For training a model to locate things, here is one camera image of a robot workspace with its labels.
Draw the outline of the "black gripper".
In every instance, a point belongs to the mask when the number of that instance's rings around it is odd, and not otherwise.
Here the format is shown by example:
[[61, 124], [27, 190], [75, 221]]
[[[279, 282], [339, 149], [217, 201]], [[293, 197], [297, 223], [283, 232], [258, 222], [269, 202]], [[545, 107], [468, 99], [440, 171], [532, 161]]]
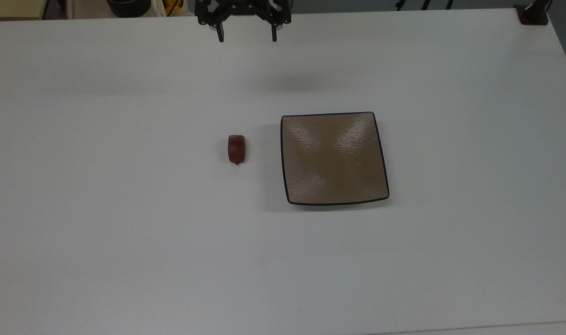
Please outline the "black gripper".
[[231, 16], [256, 16], [271, 25], [272, 41], [279, 26], [291, 23], [291, 0], [196, 0], [195, 15], [200, 25], [215, 26], [219, 42], [225, 42], [222, 23]]

